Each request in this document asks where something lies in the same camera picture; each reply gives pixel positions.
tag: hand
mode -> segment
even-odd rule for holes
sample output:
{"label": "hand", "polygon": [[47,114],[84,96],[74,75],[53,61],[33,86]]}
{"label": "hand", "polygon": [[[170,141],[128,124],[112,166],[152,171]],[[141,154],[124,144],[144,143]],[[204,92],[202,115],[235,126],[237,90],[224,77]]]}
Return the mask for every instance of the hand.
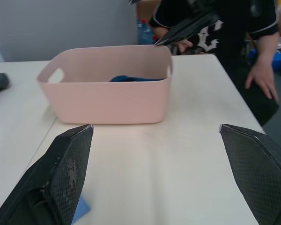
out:
{"label": "hand", "polygon": [[176,45],[179,48],[180,53],[184,53],[187,48],[193,46],[192,42],[186,39],[182,41],[178,41],[174,45]]}
{"label": "hand", "polygon": [[274,72],[271,63],[257,61],[252,67],[247,81],[245,83],[245,88],[249,89],[251,87],[252,81],[262,89],[264,94],[269,98],[279,102],[278,93],[275,87]]}

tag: pink plastic basket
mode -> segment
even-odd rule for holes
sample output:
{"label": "pink plastic basket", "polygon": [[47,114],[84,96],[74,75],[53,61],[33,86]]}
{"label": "pink plastic basket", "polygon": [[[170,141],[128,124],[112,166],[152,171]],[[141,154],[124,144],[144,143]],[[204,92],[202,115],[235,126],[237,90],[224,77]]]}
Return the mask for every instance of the pink plastic basket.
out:
{"label": "pink plastic basket", "polygon": [[[49,82],[58,69],[62,80]],[[165,46],[96,47],[62,52],[37,80],[65,123],[157,123],[165,117],[171,72],[171,53]],[[164,80],[109,82],[118,75]]]}

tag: gray wall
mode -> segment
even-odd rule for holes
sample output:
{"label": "gray wall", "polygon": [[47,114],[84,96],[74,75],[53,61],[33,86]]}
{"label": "gray wall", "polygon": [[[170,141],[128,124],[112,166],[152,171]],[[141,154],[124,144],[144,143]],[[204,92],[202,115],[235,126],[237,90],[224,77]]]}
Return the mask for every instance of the gray wall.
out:
{"label": "gray wall", "polygon": [[0,52],[5,61],[51,60],[81,47],[134,45],[128,0],[0,0]]}

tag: blue object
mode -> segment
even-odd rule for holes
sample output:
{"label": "blue object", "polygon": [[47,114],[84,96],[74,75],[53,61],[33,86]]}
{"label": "blue object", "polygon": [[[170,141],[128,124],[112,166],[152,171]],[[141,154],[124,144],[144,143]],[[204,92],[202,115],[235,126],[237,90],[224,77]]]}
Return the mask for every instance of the blue object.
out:
{"label": "blue object", "polygon": [[154,43],[153,31],[147,25],[146,20],[137,21],[137,35],[139,45],[152,45]]}
{"label": "blue object", "polygon": [[143,81],[162,81],[163,79],[147,79],[141,77],[129,77],[125,75],[116,76],[110,82],[143,82]]}
{"label": "blue object", "polygon": [[[249,58],[254,59],[256,56],[256,53],[257,53],[256,49],[252,49],[250,51]],[[281,54],[278,52],[276,52],[276,54],[274,56],[274,60],[272,62],[272,67],[273,67],[274,72],[278,72],[281,70]]]}
{"label": "blue object", "polygon": [[89,211],[90,211],[89,205],[86,203],[84,198],[80,196],[71,225],[76,223],[81,217],[83,217]]}

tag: water bottle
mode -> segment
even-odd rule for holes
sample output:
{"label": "water bottle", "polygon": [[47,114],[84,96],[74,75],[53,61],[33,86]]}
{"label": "water bottle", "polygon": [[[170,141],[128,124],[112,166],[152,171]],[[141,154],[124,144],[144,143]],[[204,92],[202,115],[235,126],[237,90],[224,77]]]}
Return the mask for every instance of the water bottle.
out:
{"label": "water bottle", "polygon": [[153,31],[147,25],[147,20],[142,19],[138,21],[138,44],[139,45],[152,45],[153,44]]}

